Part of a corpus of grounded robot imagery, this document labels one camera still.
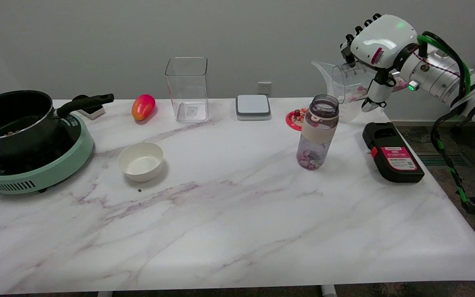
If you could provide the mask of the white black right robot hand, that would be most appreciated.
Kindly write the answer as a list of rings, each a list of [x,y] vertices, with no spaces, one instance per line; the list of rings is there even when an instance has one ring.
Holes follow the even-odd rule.
[[[399,69],[403,50],[413,49],[417,32],[407,21],[390,14],[375,14],[364,25],[355,28],[355,35],[346,36],[341,54],[349,66],[360,63],[376,72],[361,107],[362,112],[369,112],[386,106],[397,83],[392,72]]]

